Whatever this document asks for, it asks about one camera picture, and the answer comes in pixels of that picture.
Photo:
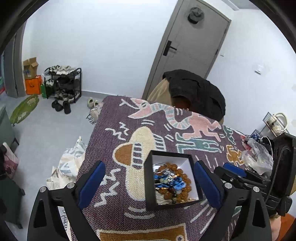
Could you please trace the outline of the person's right hand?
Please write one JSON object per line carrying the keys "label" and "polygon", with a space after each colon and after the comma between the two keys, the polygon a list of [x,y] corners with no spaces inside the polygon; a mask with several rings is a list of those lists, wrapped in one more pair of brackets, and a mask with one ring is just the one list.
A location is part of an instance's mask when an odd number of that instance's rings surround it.
{"label": "person's right hand", "polygon": [[270,218],[269,222],[271,226],[272,241],[275,241],[280,234],[281,217],[279,216],[277,218]]}

